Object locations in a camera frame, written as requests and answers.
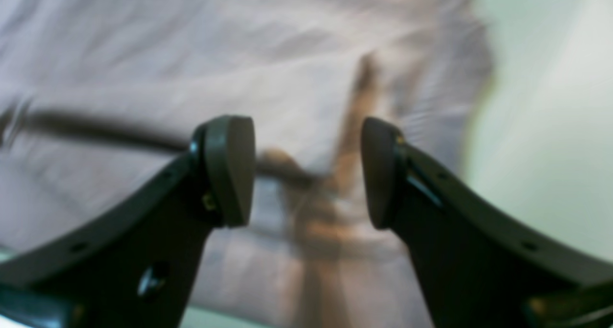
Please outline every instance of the white fabric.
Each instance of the white fabric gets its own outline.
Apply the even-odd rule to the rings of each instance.
[[[182,139],[247,114],[267,170],[250,226],[209,238],[192,303],[278,327],[431,326],[404,246],[368,221],[357,136],[364,116],[387,118],[458,170],[488,69],[468,0],[0,0],[0,243],[45,243],[170,159],[31,133],[24,114]],[[13,197],[23,178],[54,199]],[[27,224],[41,215],[58,223]]]

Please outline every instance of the black plastic arm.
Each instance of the black plastic arm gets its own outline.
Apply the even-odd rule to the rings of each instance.
[[[201,125],[190,150],[83,228],[0,265],[0,315],[33,328],[175,328],[206,238],[248,223],[249,118]]]
[[[610,263],[500,212],[384,121],[365,121],[362,162],[371,221],[409,248],[437,328],[613,324]],[[577,317],[591,325],[556,325]]]

